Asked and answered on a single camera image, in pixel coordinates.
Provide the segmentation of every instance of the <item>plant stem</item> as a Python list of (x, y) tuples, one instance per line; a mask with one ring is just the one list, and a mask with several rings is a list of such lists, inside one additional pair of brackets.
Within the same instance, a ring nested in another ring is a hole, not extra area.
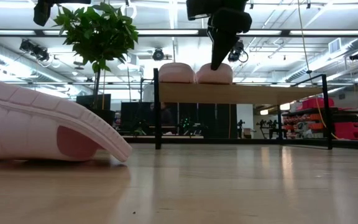
[(93, 89), (93, 109), (98, 109), (98, 92), (99, 92), (99, 81), (100, 81), (100, 68), (98, 69), (98, 72), (96, 73), (96, 84)]

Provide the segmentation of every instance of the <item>green leaves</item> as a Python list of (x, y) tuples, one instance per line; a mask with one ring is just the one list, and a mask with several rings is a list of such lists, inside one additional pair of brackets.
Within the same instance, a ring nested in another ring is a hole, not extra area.
[(83, 64), (92, 63), (94, 73), (99, 69), (110, 72), (106, 65), (108, 60), (118, 59), (125, 63), (123, 54), (134, 49), (138, 41), (133, 20), (123, 16), (121, 9), (103, 2), (75, 12), (60, 6), (54, 21), (62, 26), (60, 34), (67, 31), (63, 44), (73, 44), (73, 51), (83, 57)]

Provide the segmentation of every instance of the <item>pink slipper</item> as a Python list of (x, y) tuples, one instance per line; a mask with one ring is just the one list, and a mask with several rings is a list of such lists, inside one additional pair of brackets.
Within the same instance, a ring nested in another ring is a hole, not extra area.
[(87, 161), (97, 149), (124, 162), (132, 148), (85, 107), (0, 82), (0, 159)]
[(211, 70), (211, 64), (203, 65), (196, 75), (199, 84), (232, 84), (233, 70), (228, 64), (222, 63), (219, 68)]
[(158, 73), (158, 80), (162, 83), (195, 83), (195, 73), (185, 63), (166, 63)]

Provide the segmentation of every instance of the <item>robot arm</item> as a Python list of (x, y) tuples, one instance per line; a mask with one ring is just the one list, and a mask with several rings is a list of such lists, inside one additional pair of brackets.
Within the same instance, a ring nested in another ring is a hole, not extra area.
[(207, 34), (212, 40), (211, 69), (217, 70), (236, 45), (237, 33), (249, 31), (252, 18), (244, 12), (248, 0), (187, 0), (190, 21), (209, 17)]

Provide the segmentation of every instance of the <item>wooden floor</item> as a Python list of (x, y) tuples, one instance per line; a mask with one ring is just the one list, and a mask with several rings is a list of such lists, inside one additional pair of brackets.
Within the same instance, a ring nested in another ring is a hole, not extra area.
[(0, 223), (358, 223), (358, 150), (134, 147), (125, 164), (0, 162)]

